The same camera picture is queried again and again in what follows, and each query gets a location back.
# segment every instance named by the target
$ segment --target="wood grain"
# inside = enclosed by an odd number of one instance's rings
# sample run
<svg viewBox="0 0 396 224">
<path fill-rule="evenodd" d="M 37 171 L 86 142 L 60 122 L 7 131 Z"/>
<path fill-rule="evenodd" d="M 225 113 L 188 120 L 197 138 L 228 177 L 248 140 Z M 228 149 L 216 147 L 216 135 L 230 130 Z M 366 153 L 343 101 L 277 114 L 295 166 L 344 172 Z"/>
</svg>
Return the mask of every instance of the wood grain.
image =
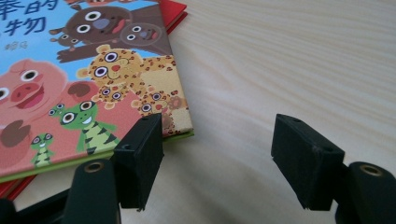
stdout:
<svg viewBox="0 0 396 224">
<path fill-rule="evenodd" d="M 123 223 L 334 223 L 298 203 L 272 161 L 277 113 L 396 175 L 396 2 L 179 0 L 170 35 L 195 136 L 166 143 L 147 210 Z M 19 208 L 68 188 L 40 175 Z"/>
</svg>

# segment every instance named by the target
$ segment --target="light wood surface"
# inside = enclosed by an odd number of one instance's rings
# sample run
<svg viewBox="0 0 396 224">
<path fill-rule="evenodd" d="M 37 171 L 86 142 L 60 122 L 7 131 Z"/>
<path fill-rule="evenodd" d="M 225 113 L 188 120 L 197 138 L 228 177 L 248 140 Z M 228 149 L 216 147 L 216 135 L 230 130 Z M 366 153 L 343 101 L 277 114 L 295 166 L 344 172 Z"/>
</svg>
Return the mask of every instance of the light wood surface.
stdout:
<svg viewBox="0 0 396 224">
<path fill-rule="evenodd" d="M 122 223 L 334 223 L 304 210 L 270 154 L 277 113 L 396 175 L 396 1 L 179 0 L 170 35 L 195 136 L 164 144 L 146 211 Z M 39 175 L 22 209 L 70 187 Z"/>
</svg>

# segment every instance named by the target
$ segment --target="cartoon eye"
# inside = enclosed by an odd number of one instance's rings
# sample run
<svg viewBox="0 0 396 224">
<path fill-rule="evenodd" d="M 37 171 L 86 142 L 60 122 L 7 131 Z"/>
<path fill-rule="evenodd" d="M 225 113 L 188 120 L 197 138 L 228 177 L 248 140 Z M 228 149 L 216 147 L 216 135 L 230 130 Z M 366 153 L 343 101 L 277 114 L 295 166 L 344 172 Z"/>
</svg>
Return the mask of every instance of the cartoon eye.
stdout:
<svg viewBox="0 0 396 224">
<path fill-rule="evenodd" d="M 97 19 L 99 19 L 99 17 L 101 15 L 102 14 L 98 11 L 92 11 L 92 12 L 89 12 L 87 15 L 85 15 L 85 20 L 86 21 L 96 21 Z"/>
<path fill-rule="evenodd" d="M 106 60 L 106 62 L 108 62 L 108 63 L 112 63 L 112 62 L 116 61 L 118 57 L 119 57 L 119 55 L 118 55 L 117 53 L 115 53 L 115 52 L 110 52 L 110 53 L 108 53 L 108 54 L 105 56 L 105 60 Z"/>
<path fill-rule="evenodd" d="M 0 88 L 0 100 L 3 100 L 9 95 L 9 90 L 6 87 Z"/>
<path fill-rule="evenodd" d="M 136 38 L 135 35 L 127 35 L 127 36 L 126 36 L 126 39 L 127 39 L 127 40 L 134 40 L 135 38 Z"/>
<path fill-rule="evenodd" d="M 84 111 L 90 109 L 92 106 L 93 106 L 92 101 L 86 101 L 86 102 L 82 102 L 79 108 L 81 109 L 81 111 Z"/>
<path fill-rule="evenodd" d="M 75 119 L 76 115 L 73 114 L 72 112 L 66 113 L 64 117 L 62 118 L 62 123 L 63 124 L 68 124 L 72 122 Z"/>
<path fill-rule="evenodd" d="M 143 112 L 149 112 L 151 110 L 151 105 L 150 104 L 145 104 L 142 106 L 142 111 Z"/>
<path fill-rule="evenodd" d="M 120 98 L 121 98 L 121 94 L 119 92 L 113 94 L 113 99 L 118 100 Z"/>
<path fill-rule="evenodd" d="M 21 76 L 22 81 L 31 81 L 33 80 L 36 76 L 38 76 L 38 72 L 36 70 L 28 70 L 24 72 Z"/>
<path fill-rule="evenodd" d="M 56 113 L 56 111 L 55 111 L 54 109 L 51 109 L 51 110 L 49 111 L 49 115 L 50 115 L 50 116 L 53 116 L 55 113 Z"/>
<path fill-rule="evenodd" d="M 133 32 L 140 32 L 142 30 L 142 27 L 140 26 L 134 26 L 134 28 L 132 28 Z"/>
<path fill-rule="evenodd" d="M 40 142 L 40 137 L 37 136 L 35 139 L 33 139 L 32 144 L 37 144 Z"/>
<path fill-rule="evenodd" d="M 161 99 L 161 95 L 159 93 L 154 93 L 152 94 L 152 99 L 158 101 L 159 99 Z"/>
<path fill-rule="evenodd" d="M 95 76 L 96 77 L 102 77 L 105 74 L 107 74 L 107 68 L 106 67 L 98 67 L 95 70 Z"/>
<path fill-rule="evenodd" d="M 47 133 L 45 138 L 46 138 L 46 140 L 50 140 L 52 138 L 52 134 Z"/>
<path fill-rule="evenodd" d="M 90 25 L 86 25 L 86 24 L 80 25 L 77 28 L 77 32 L 79 32 L 80 34 L 85 34 L 85 33 L 89 32 L 90 30 L 91 30 L 91 26 Z"/>
<path fill-rule="evenodd" d="M 102 91 L 103 95 L 109 95 L 110 94 L 110 89 L 105 89 Z"/>
</svg>

